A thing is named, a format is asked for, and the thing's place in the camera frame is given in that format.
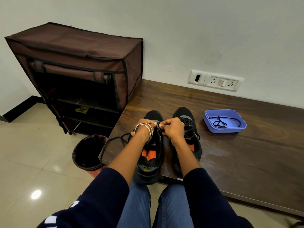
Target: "tiled floor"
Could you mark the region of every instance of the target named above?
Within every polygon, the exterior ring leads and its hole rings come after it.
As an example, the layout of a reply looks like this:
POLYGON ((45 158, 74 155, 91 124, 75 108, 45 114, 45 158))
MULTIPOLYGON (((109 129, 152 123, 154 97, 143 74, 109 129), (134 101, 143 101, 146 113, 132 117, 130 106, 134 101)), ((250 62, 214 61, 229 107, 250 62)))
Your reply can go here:
MULTIPOLYGON (((0 121, 0 227, 36 227, 53 212, 69 207, 92 181, 71 153, 84 135, 65 135, 55 116, 37 103, 12 123, 0 121), (38 199, 31 199, 40 190, 38 199)), ((165 185, 149 186, 151 218, 165 185)), ((296 220, 231 203, 254 227, 282 228, 296 220)))

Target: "black trash bin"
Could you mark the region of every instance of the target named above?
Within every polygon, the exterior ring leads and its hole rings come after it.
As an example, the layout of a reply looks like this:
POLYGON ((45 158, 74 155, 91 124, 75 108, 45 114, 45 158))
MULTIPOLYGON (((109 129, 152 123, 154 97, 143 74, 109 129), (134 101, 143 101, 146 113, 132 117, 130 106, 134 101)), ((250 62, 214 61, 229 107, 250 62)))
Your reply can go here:
POLYGON ((82 139, 72 153, 74 164, 95 178, 101 172, 98 155, 107 140, 107 137, 97 134, 82 139))

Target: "hand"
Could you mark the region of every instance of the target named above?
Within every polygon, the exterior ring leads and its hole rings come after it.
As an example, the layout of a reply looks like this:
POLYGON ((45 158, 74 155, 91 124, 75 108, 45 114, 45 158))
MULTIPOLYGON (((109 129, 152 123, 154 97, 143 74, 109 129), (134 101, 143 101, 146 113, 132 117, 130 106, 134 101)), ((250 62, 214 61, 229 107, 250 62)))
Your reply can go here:
MULTIPOLYGON (((157 123, 155 121, 152 121, 152 120, 149 120, 149 119, 140 119, 138 121, 138 123, 136 123, 135 127, 140 123, 148 123, 153 129, 157 126, 157 123)), ((142 135, 145 138, 145 143, 150 139, 150 133, 149 133, 146 126, 144 126, 144 125, 139 126, 137 128, 137 132, 136 132, 136 135, 142 135)))
POLYGON ((184 141, 184 126, 179 118, 170 118, 159 123, 159 127, 165 131, 163 135, 169 137, 173 145, 176 141, 184 141))

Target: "blue plastic tray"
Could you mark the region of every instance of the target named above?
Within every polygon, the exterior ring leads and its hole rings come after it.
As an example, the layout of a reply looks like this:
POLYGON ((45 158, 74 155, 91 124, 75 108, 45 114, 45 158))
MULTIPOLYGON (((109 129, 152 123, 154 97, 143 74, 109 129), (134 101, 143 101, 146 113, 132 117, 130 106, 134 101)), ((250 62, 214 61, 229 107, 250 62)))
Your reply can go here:
POLYGON ((246 122, 242 119, 242 117, 232 109, 210 109, 205 112, 204 121, 212 133, 236 133, 240 132, 241 130, 245 129, 247 127, 246 122), (239 125, 239 122, 234 119, 226 119, 221 118, 221 121, 227 123, 226 128, 218 128, 213 125, 215 121, 218 121, 218 119, 209 119, 209 117, 228 117, 228 118, 236 118, 239 119, 241 122, 240 127, 237 127, 239 125))

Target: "black sneaker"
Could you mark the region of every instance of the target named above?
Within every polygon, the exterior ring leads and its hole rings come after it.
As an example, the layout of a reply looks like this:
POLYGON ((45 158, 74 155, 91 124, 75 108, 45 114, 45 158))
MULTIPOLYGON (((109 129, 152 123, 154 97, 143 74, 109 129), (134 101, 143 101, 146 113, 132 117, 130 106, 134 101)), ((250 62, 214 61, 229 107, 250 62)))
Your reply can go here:
MULTIPOLYGON (((148 112, 144 119, 153 120, 158 125, 164 120, 161 113, 157 110, 148 112)), ((161 162, 164 156, 164 136, 158 125, 154 128, 151 141, 144 145, 134 173, 134 180, 146 185, 154 184, 161 175, 161 162)))
MULTIPOLYGON (((202 156, 202 147, 199 142, 199 134, 196 130, 195 120, 190 110, 188 110, 186 107, 180 107, 178 108, 175 113, 173 114, 172 118, 179 118, 181 122, 185 124, 185 132, 184 132, 184 138, 186 140, 186 143, 188 144, 189 148, 192 150, 194 156, 196 157, 197 161, 200 161, 202 156)), ((181 166, 179 164, 178 156, 175 147, 172 143, 171 147, 173 150, 173 166, 174 169, 178 174, 182 174, 181 172, 181 166)))

